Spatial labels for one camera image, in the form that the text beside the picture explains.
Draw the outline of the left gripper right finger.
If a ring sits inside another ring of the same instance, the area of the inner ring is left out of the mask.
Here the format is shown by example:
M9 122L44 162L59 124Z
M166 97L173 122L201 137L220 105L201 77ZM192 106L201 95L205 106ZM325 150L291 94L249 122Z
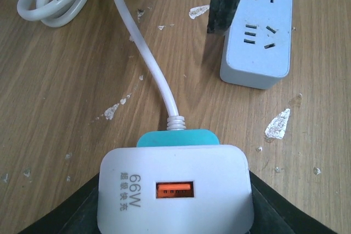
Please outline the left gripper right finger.
M252 172L250 179L254 206L250 233L336 233L298 209Z

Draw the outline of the white 66W usb charger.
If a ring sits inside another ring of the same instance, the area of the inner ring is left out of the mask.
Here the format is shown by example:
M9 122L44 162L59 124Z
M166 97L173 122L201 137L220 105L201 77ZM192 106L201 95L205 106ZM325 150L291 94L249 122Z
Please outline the white 66W usb charger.
M100 166L101 233L247 233L248 162L231 145L114 149Z

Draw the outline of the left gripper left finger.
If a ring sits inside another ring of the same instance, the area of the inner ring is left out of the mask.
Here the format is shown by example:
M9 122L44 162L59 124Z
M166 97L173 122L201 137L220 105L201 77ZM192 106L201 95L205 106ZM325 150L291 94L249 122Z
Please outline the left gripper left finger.
M97 225L99 174L62 204L21 233L99 233Z

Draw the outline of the teal usb charger block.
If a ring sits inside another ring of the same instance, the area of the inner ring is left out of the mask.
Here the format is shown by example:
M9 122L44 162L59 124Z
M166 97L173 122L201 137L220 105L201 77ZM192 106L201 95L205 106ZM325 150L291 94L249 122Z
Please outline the teal usb charger block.
M163 130L140 137L137 147L220 145L218 137L207 129Z

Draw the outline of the light blue power strip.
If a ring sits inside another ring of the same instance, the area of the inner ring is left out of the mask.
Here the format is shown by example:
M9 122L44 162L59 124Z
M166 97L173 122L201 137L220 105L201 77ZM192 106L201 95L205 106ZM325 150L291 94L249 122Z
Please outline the light blue power strip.
M269 89L290 70L293 0L240 0L225 35L220 78Z

